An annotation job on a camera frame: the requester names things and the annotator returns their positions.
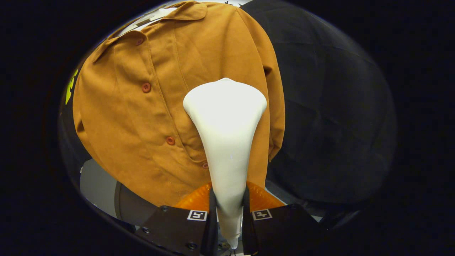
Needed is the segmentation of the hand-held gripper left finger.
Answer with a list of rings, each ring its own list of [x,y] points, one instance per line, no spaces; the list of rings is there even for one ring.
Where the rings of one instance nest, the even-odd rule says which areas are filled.
[[[215,256],[218,247],[216,197],[207,183],[175,206],[162,205],[135,232],[160,256]]]

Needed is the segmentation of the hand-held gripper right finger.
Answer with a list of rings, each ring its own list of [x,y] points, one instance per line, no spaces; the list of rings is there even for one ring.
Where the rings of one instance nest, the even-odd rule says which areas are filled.
[[[310,256],[324,229],[300,204],[286,205],[265,189],[246,183],[242,242],[252,256]]]

